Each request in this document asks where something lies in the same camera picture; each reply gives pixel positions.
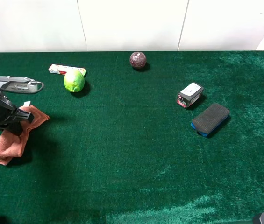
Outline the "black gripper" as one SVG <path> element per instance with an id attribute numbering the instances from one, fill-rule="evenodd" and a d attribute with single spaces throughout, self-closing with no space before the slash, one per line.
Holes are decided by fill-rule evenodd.
<path id="1" fill-rule="evenodd" d="M 7 130 L 19 136 L 23 132 L 22 122 L 32 123 L 34 115 L 13 104 L 2 92 L 17 93 L 0 87 L 0 130 Z"/>

